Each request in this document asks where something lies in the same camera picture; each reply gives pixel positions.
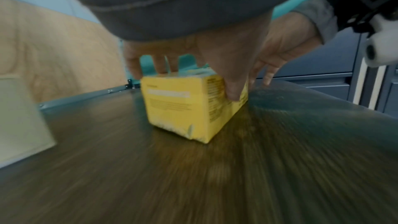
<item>person's right hand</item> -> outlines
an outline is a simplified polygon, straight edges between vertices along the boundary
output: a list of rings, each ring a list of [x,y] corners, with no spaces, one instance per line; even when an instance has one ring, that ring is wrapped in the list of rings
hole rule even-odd
[[[269,26],[269,33],[249,74],[249,85],[252,86],[259,72],[267,68],[263,84],[268,86],[284,64],[321,44],[322,38],[316,26],[304,15],[290,12],[275,19]]]

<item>box top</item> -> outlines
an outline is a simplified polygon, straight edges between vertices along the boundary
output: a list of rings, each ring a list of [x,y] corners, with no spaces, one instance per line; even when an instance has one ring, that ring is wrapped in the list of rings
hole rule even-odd
[[[159,75],[151,75],[146,76],[145,78],[186,78],[186,77],[194,77],[194,78],[203,78],[211,75],[215,75],[213,69],[211,68],[199,68],[199,69],[192,69],[186,71],[179,71],[174,73],[167,73],[167,74],[159,74]]]

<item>person's left hand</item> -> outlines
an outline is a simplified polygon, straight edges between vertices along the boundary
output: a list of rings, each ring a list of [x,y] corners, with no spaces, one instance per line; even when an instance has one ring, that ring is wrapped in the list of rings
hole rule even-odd
[[[192,54],[198,66],[209,66],[224,78],[230,100],[239,100],[249,71],[268,32],[272,11],[257,18],[186,37],[154,41],[124,41],[126,65],[137,80],[143,77],[140,57],[151,55],[156,72],[178,71],[178,57]]]

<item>dark wood tabletop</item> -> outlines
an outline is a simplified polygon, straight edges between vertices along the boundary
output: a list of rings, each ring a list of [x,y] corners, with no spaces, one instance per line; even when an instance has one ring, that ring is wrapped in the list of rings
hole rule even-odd
[[[208,144],[128,90],[44,111],[58,142],[0,170],[0,224],[398,223],[398,121],[258,88]]]

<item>box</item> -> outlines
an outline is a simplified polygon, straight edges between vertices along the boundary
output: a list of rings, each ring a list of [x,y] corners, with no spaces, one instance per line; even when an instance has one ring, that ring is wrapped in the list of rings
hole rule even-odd
[[[239,102],[226,99],[222,77],[210,68],[147,76],[141,90],[151,124],[205,144],[248,100],[247,85]]]

